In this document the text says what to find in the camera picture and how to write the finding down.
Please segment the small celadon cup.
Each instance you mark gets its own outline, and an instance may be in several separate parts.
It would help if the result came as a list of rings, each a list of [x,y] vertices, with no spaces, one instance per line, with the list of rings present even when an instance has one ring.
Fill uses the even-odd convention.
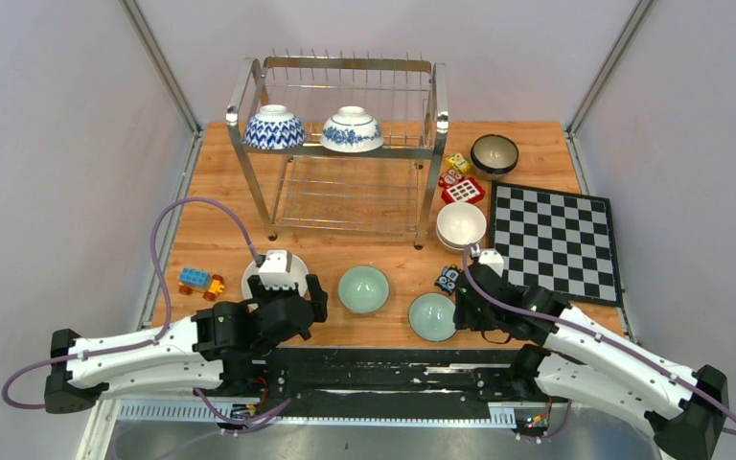
[[[450,298],[438,293],[425,293],[411,303],[408,322],[420,338],[442,342],[456,333],[454,313],[455,304]]]
[[[385,274],[369,265],[349,268],[341,276],[337,295],[341,304],[358,314],[379,310],[390,294],[390,284]]]

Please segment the cream bowl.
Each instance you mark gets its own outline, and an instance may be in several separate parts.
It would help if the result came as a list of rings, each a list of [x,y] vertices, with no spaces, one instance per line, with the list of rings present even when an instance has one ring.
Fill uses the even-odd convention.
[[[482,247],[478,243],[471,243],[471,244],[463,244],[463,245],[453,245],[448,242],[441,242],[441,245],[449,252],[452,253],[463,253],[465,250],[469,249],[471,253],[478,252],[482,249]]]
[[[487,218],[475,205],[453,202],[445,205],[436,219],[436,235],[446,245],[463,248],[479,243],[487,231]]]

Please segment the steel two-tier dish rack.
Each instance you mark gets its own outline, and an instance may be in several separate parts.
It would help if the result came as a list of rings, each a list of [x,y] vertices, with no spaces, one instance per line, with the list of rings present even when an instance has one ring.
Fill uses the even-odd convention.
[[[447,76],[421,57],[245,59],[225,123],[268,238],[313,229],[422,248],[449,134]]]

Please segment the pink brown bowl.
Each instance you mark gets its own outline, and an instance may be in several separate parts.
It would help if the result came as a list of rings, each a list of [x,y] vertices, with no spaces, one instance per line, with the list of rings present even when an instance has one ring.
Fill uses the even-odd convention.
[[[479,168],[474,168],[472,170],[472,174],[475,178],[487,181],[501,181],[511,172],[512,169],[494,170],[491,172]]]

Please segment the dark blue floral bowl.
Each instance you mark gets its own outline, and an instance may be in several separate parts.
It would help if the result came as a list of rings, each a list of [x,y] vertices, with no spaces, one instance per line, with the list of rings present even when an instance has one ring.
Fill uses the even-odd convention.
[[[486,171],[512,169],[518,165],[519,148],[511,139],[499,134],[486,134],[475,140],[471,147],[471,161],[475,168]]]

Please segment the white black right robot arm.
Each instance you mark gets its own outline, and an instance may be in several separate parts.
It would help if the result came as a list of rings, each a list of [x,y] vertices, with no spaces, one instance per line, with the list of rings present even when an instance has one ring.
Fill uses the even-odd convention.
[[[518,398],[583,403],[649,435],[673,459],[712,458],[728,403],[727,377],[716,367],[655,355],[543,287],[506,283],[501,268],[479,260],[458,277],[454,322],[523,341],[508,376]]]

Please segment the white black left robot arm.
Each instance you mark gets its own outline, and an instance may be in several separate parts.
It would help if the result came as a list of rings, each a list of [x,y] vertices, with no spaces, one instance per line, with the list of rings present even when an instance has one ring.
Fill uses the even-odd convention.
[[[308,291],[300,294],[251,278],[251,298],[217,302],[168,328],[101,338],[58,330],[43,408],[69,414],[125,394],[184,388],[245,395],[260,377],[255,360],[295,336],[311,338],[311,325],[327,320],[328,293],[316,275],[305,280]]]

